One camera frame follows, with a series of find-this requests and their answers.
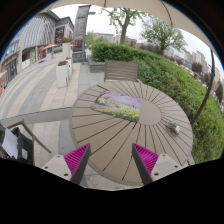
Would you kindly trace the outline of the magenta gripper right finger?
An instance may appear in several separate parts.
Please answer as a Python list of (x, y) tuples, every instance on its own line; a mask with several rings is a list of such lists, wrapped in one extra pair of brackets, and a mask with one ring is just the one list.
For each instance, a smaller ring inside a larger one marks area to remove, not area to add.
[(182, 166), (167, 154), (158, 155), (135, 143), (132, 144), (132, 155), (144, 185), (182, 169)]

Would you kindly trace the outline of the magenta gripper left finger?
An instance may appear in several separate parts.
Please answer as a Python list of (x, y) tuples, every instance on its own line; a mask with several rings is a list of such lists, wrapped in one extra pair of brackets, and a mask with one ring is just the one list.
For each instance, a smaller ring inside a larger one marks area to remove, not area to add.
[(59, 154), (55, 155), (42, 166), (42, 169), (79, 185), (89, 160), (90, 153), (90, 144), (85, 144), (64, 156)]

